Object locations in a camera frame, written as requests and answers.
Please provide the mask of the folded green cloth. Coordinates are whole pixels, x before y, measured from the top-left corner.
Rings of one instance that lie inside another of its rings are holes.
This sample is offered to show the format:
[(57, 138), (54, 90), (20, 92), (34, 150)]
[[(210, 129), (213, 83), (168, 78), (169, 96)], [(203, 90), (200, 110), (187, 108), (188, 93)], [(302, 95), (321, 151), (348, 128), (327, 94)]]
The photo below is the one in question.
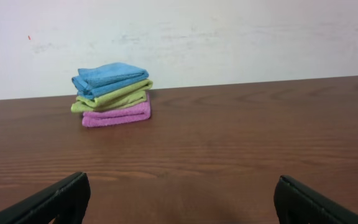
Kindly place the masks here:
[(146, 79), (124, 88), (112, 91), (93, 100), (77, 96), (71, 106), (72, 113), (87, 111), (108, 111), (124, 109), (147, 101), (146, 91), (151, 89), (153, 81)]

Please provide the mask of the folded purple cloth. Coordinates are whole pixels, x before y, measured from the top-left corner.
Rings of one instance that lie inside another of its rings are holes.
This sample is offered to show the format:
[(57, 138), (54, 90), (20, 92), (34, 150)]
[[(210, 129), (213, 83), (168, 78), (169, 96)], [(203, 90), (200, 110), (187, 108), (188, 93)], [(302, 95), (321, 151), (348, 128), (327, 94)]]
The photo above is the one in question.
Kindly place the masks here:
[(149, 119), (151, 117), (151, 106), (148, 93), (146, 93), (146, 97), (145, 102), (124, 109), (105, 112), (84, 112), (82, 125), (86, 128), (98, 128)]

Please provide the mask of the folded blue cloth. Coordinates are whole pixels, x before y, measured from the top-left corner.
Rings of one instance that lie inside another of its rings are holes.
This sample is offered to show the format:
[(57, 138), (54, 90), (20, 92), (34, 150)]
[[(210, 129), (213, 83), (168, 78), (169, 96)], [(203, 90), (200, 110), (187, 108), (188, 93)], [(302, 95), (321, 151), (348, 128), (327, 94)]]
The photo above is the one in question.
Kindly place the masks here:
[(110, 63), (98, 68), (79, 68), (71, 79), (78, 95), (93, 100), (99, 96), (148, 79), (146, 69), (126, 63)]

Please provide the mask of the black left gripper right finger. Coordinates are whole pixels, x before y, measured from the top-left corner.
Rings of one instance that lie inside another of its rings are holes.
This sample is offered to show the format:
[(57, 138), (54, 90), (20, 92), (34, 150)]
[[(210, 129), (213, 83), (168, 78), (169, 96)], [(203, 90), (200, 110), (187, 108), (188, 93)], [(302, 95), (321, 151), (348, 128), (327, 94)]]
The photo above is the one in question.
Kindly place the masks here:
[(289, 175), (280, 176), (273, 202), (280, 224), (358, 224), (358, 214)]

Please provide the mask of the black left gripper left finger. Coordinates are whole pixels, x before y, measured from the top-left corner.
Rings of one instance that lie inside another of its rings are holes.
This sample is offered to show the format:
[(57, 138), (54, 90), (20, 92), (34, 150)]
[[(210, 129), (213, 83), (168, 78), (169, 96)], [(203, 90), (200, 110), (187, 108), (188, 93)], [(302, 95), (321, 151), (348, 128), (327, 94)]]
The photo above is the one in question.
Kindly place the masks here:
[(0, 211), (0, 224), (81, 224), (90, 196), (86, 173), (76, 172)]

